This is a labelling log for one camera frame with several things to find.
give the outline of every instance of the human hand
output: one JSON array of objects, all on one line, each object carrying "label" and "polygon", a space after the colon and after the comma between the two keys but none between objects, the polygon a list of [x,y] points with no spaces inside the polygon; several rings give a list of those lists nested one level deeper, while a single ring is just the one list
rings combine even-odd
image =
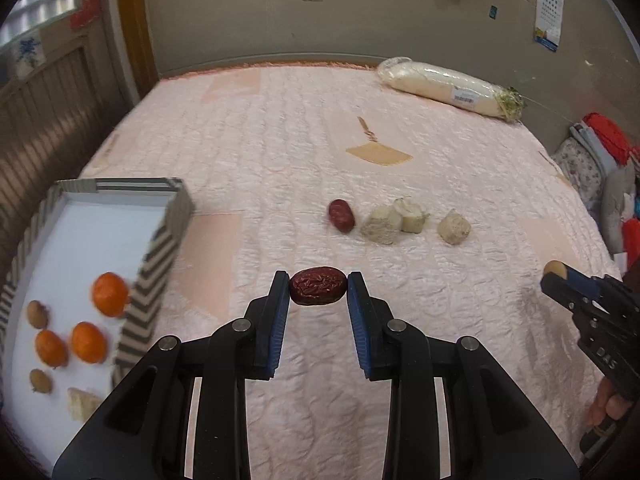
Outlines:
[{"label": "human hand", "polygon": [[591,427],[599,426],[606,415],[613,420],[620,420],[632,406],[633,402],[616,393],[611,381],[603,377],[596,398],[587,412],[587,423]]}]

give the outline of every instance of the bed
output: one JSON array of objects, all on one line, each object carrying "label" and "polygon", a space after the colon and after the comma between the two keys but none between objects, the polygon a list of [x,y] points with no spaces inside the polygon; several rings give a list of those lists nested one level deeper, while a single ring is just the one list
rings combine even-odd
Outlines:
[{"label": "bed", "polygon": [[[347,152],[367,142],[359,118],[403,162]],[[425,334],[476,336],[580,459],[600,375],[538,282],[552,258],[620,275],[580,197],[522,124],[385,88],[359,67],[245,66],[161,81],[82,176],[176,176],[194,199],[156,338],[210,335],[265,295],[276,270],[360,270],[372,296]],[[362,221],[405,195],[431,217],[392,246],[357,229],[343,235],[326,218],[335,198]],[[472,224],[457,247],[435,229],[452,208]],[[378,478],[389,391],[358,366],[344,298],[292,303],[276,377],[247,384],[252,478]]]}]

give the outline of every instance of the white root piece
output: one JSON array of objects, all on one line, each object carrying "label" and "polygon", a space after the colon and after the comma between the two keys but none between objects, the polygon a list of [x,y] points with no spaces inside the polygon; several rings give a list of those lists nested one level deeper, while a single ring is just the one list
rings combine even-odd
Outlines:
[{"label": "white root piece", "polygon": [[391,245],[398,238],[402,216],[389,205],[377,206],[360,228],[362,236],[383,245]]},{"label": "white root piece", "polygon": [[73,420],[79,420],[83,424],[89,420],[103,401],[100,397],[78,390],[78,388],[69,388],[66,392],[68,393],[69,415]]},{"label": "white root piece", "polygon": [[394,200],[394,209],[402,217],[401,231],[418,234],[422,232],[425,220],[429,217],[422,206],[411,196],[403,196]]},{"label": "white root piece", "polygon": [[471,224],[453,209],[438,224],[438,234],[450,245],[461,244],[471,232]]}]

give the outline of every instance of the wooden door frame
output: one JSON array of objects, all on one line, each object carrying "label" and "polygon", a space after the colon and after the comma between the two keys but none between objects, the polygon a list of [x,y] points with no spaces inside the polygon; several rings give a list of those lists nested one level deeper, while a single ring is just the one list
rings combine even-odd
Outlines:
[{"label": "wooden door frame", "polygon": [[118,0],[118,12],[133,79],[142,99],[158,82],[145,0]]}]

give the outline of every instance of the plastic-wrapped radish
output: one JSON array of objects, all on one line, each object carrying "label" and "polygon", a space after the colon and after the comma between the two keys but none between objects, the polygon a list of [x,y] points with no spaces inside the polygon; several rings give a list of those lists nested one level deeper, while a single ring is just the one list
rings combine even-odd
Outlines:
[{"label": "plastic-wrapped radish", "polygon": [[513,88],[503,88],[462,72],[408,57],[392,57],[380,63],[379,78],[392,88],[428,97],[449,105],[506,121],[517,121],[524,101]]}]

